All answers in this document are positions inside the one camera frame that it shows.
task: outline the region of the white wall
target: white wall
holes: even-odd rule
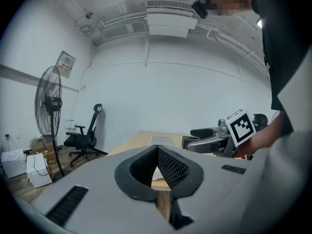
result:
[[[67,131],[64,120],[71,118],[77,89],[90,64],[91,42],[56,4],[54,0],[27,0],[23,4],[1,39],[0,63],[40,78],[48,67],[56,64],[62,50],[76,58],[70,78],[61,77],[63,107],[58,144],[62,144]],[[16,80],[16,72],[0,78],[0,143],[5,150],[8,149],[5,134],[10,134],[25,150],[39,134],[34,116],[36,84]]]
[[[187,134],[216,126],[239,108],[271,119],[270,81],[241,55],[199,37],[150,37],[149,43],[147,67],[144,36],[96,50],[74,116],[88,126],[93,105],[103,104],[97,148],[110,152],[138,130]]]

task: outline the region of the wooden table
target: wooden table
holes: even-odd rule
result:
[[[176,147],[181,149],[181,152],[188,152],[187,150],[182,149],[183,136],[188,135],[139,131],[131,139],[127,140],[125,143],[109,153],[107,156],[125,152],[138,147],[149,146],[151,144],[152,137],[172,138],[172,140],[175,142]],[[170,188],[164,179],[158,179],[156,181],[153,181],[152,188],[159,191],[170,191]]]

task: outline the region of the wooden floor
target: wooden floor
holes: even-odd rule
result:
[[[72,151],[77,150],[70,147],[66,148],[65,150],[61,150],[58,153],[59,161],[61,163],[63,170],[73,171],[77,169],[79,166],[88,162],[85,158],[81,157],[76,162],[74,162],[73,167],[70,167],[69,166],[70,161],[74,159],[76,156],[76,155],[72,155],[71,157],[68,156],[68,153]],[[99,156],[96,156],[95,154],[88,155],[88,159],[90,161],[101,157],[105,157],[105,155],[102,154],[100,154]],[[49,169],[51,178],[53,178],[53,176],[57,172],[59,172],[57,164],[49,165]],[[8,179],[5,175],[3,176],[3,180],[6,183],[9,191],[18,197],[22,196],[23,188],[27,182],[27,179],[28,179],[27,174],[22,174],[10,179]],[[23,193],[23,199],[31,204],[31,202],[34,199],[36,199],[41,193],[47,190],[50,186],[52,186],[52,183],[46,186],[35,188],[33,184],[30,181],[28,181]],[[160,211],[160,213],[164,216],[166,221],[169,222],[171,213],[171,191],[158,191],[157,208]]]

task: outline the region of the air conditioner vent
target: air conditioner vent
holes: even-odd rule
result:
[[[187,11],[194,11],[190,3],[172,1],[172,0],[148,0],[146,8],[162,7],[173,8]]]

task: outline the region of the white box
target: white box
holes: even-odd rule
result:
[[[36,188],[52,183],[43,154],[27,156],[27,175]]]
[[[235,147],[244,143],[255,134],[252,118],[244,109],[239,109],[227,116],[225,118],[225,124],[230,130]]]
[[[8,178],[26,173],[26,154],[22,149],[3,152],[1,163]]]

